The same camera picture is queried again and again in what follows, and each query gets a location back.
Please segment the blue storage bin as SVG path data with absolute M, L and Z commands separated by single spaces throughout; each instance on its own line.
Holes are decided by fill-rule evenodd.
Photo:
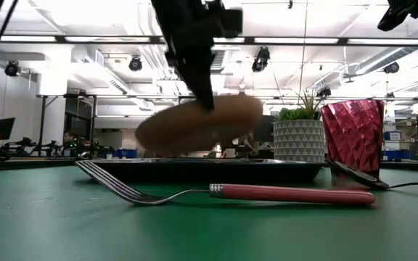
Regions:
M 136 149 L 117 149 L 112 153 L 113 157 L 117 158 L 136 158 L 137 150 Z
M 386 161 L 410 160 L 411 152 L 407 149 L 387 150 L 382 152 L 382 159 Z

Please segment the green succulent plant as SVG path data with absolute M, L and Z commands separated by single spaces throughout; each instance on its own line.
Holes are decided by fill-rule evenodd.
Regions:
M 298 94 L 299 104 L 296 109 L 283 108 L 275 117 L 276 121 L 284 120 L 319 120 L 319 105 L 324 100 L 323 97 L 315 97 L 313 94 Z

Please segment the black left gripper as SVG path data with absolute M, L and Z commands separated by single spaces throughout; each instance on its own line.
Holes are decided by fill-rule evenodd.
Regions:
M 214 110 L 210 65 L 215 36 L 224 29 L 221 0 L 150 0 L 168 50 L 165 58 L 206 111 Z

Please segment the red faceted cup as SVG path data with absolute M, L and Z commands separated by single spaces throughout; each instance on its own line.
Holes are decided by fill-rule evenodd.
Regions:
M 323 106 L 326 158 L 379 178 L 384 110 L 383 101 L 367 99 Z

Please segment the round orange plate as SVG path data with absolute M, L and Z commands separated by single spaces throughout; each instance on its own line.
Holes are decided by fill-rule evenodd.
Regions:
M 135 136 L 147 151 L 162 154 L 207 151 L 218 142 L 253 131 L 262 116 L 262 102 L 254 96 L 215 96 L 211 110 L 196 100 L 161 110 L 142 121 Z

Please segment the black rectangular tray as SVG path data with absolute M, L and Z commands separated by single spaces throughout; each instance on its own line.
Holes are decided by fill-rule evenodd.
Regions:
M 77 161 L 87 173 L 124 183 L 310 183 L 326 164 L 275 159 L 135 158 Z

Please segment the pink handled metal fork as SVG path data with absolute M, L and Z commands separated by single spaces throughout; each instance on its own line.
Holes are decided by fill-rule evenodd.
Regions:
M 279 186 L 254 186 L 240 184 L 212 183 L 207 189 L 187 189 L 170 196 L 154 196 L 142 193 L 102 169 L 92 160 L 76 162 L 76 165 L 90 178 L 103 185 L 121 199 L 138 205 L 161 205 L 179 196 L 203 193 L 220 199 L 238 199 L 270 202 L 304 202 L 315 204 L 338 204 L 349 206 L 370 206 L 375 196 L 356 190 L 322 190 L 312 188 L 290 188 Z

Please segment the black overhead light beam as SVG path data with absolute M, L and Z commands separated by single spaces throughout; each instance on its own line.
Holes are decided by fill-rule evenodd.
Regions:
M 162 36 L 35 36 L 6 35 L 2 43 L 16 44 L 164 44 Z M 418 38 L 332 38 L 332 37 L 255 37 L 243 36 L 232 39 L 215 38 L 216 45 L 238 46 L 376 46 L 418 47 Z

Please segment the green table mat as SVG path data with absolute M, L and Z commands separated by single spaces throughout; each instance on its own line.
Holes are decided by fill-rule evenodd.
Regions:
M 76 167 L 0 172 L 0 261 L 418 261 L 418 172 L 373 208 L 204 194 L 136 207 Z

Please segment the white triangle patterned plant pot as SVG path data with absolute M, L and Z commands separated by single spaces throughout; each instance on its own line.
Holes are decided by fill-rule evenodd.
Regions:
M 323 162 L 326 154 L 324 126 L 320 120 L 273 122 L 274 159 Z

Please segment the black metal rack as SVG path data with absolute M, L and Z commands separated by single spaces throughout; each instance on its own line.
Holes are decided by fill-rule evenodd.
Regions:
M 91 158 L 96 153 L 96 95 L 38 94 L 41 119 L 36 151 L 48 157 Z

